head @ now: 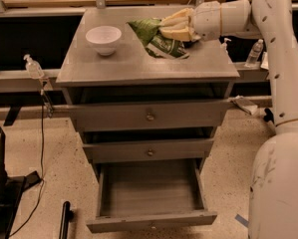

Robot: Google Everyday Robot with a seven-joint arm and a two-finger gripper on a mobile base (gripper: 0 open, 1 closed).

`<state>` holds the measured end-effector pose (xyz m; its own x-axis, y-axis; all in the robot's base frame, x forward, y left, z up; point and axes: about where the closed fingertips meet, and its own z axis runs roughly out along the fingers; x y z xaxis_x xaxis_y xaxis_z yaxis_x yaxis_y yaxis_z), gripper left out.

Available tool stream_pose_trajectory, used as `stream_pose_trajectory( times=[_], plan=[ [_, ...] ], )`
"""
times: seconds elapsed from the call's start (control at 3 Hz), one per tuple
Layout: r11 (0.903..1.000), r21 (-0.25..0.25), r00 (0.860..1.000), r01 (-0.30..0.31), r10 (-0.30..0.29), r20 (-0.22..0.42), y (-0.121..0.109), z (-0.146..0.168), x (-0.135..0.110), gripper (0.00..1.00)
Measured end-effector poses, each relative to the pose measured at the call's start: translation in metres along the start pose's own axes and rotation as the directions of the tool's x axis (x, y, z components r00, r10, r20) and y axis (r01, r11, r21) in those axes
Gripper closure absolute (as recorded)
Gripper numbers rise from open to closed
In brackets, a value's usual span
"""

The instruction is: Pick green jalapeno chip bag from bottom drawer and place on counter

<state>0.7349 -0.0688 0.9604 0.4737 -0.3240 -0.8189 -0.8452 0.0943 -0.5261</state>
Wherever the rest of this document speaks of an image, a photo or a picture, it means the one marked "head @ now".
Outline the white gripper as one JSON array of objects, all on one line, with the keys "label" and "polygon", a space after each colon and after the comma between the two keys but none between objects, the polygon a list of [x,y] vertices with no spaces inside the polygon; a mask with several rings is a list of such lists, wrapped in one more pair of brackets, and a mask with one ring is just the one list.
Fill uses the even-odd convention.
[{"label": "white gripper", "polygon": [[195,41],[196,35],[189,27],[168,28],[175,25],[190,26],[191,17],[192,27],[203,41],[215,40],[220,37],[220,3],[217,1],[201,3],[194,10],[184,8],[163,18],[159,23],[159,31],[169,39],[183,42]]}]

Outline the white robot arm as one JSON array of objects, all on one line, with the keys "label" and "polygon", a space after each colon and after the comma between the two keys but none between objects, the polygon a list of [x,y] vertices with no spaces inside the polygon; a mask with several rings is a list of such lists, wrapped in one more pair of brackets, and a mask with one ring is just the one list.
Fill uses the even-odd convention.
[{"label": "white robot arm", "polygon": [[298,239],[298,42],[291,0],[204,2],[188,13],[188,26],[203,41],[264,40],[276,134],[253,162],[248,239]]}]

